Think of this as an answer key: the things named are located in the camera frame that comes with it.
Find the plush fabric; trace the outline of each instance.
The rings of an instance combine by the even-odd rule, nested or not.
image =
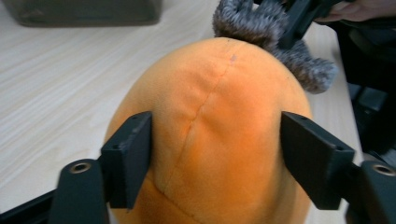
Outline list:
[[[281,38],[290,29],[290,15],[282,2],[261,1],[254,7],[252,0],[220,0],[212,22],[215,36],[265,49],[289,68],[306,91],[323,93],[332,85],[338,69],[325,59],[313,58],[302,39],[281,48]]]
[[[302,223],[309,200],[281,156],[281,111],[311,118],[304,91],[271,54],[213,38],[160,59],[127,93],[107,138],[152,111],[151,165],[122,223]]]

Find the light wood grain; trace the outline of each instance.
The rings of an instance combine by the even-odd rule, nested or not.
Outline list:
[[[211,38],[217,3],[164,0],[151,26],[50,29],[19,26],[0,4],[0,212],[54,189],[67,163],[96,159],[124,94],[166,53]],[[314,25],[305,39],[340,65],[328,92],[309,95],[315,121],[360,150],[335,33]],[[307,223],[321,220],[344,219],[312,209]]]

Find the seam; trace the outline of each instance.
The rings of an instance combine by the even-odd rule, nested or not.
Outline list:
[[[227,67],[224,69],[224,72],[223,72],[223,73],[221,74],[221,76],[218,78],[217,83],[215,84],[215,86],[213,87],[213,89],[208,93],[208,95],[207,95],[206,98],[204,99],[203,103],[202,103],[202,104],[198,107],[198,109],[196,110],[195,117],[191,120],[190,125],[189,125],[189,128],[188,128],[188,131],[187,131],[187,134],[186,134],[186,137],[184,138],[183,146],[182,146],[181,152],[180,152],[180,154],[179,154],[179,156],[178,156],[178,158],[177,158],[176,165],[173,167],[173,169],[172,169],[172,171],[171,171],[171,174],[170,174],[168,180],[166,181],[166,184],[164,185],[164,188],[163,188],[163,195],[166,195],[165,192],[166,192],[167,189],[168,189],[169,183],[170,183],[171,179],[172,179],[173,176],[174,176],[175,170],[176,170],[177,166],[179,165],[179,162],[180,162],[180,160],[181,160],[183,154],[185,153],[185,147],[186,147],[186,144],[187,144],[187,139],[189,138],[189,135],[190,135],[190,133],[191,133],[191,127],[192,127],[193,123],[197,120],[197,118],[198,118],[198,116],[199,116],[199,114],[200,114],[200,112],[201,112],[203,106],[207,103],[207,100],[209,99],[209,97],[210,97],[214,92],[216,92],[216,89],[218,88],[218,85],[219,85],[220,82],[223,80],[223,78],[227,75],[230,66],[234,65],[234,62],[235,62],[235,59],[236,59],[236,55],[235,55],[236,52],[238,52],[238,51],[239,51],[242,47],[244,47],[246,44],[247,44],[246,42],[244,42],[243,44],[241,43],[240,46],[238,46],[238,47],[233,51],[232,56],[231,56],[231,58],[230,58],[230,61],[228,61],[228,65],[227,65]]]
[[[203,222],[200,222],[199,220],[195,219],[193,216],[187,214],[183,209],[181,209],[173,200],[171,200],[170,198],[168,198],[166,196],[166,194],[164,192],[161,192],[157,185],[154,183],[154,180],[147,178],[148,181],[150,181],[152,183],[152,185],[154,186],[154,188],[156,190],[158,190],[158,192],[166,199],[166,201],[168,201],[170,204],[172,204],[175,208],[177,208],[182,214],[186,215],[186,217],[190,217],[193,221],[195,221],[198,224],[204,224]]]

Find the gray fuzzy plush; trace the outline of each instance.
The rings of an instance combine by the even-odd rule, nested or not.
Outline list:
[[[220,0],[213,16],[216,37],[257,45],[285,64],[306,91],[326,91],[337,74],[336,66],[323,59],[313,59],[303,40],[291,49],[280,49],[277,44],[287,25],[288,15],[277,0],[263,0],[255,9],[253,0]]]

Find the black bracket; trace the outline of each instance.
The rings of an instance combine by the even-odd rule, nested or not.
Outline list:
[[[284,162],[318,209],[348,203],[347,223],[396,223],[396,171],[382,162],[353,163],[355,151],[306,117],[282,112]],[[151,113],[127,119],[95,160],[63,168],[55,191],[0,217],[11,223],[108,223],[106,203],[132,209],[149,168]]]
[[[260,4],[263,0],[254,0]],[[289,23],[286,31],[279,40],[281,49],[291,49],[295,42],[301,40],[312,21],[319,17],[326,17],[333,5],[343,0],[288,0],[284,4],[286,13],[289,16]]]

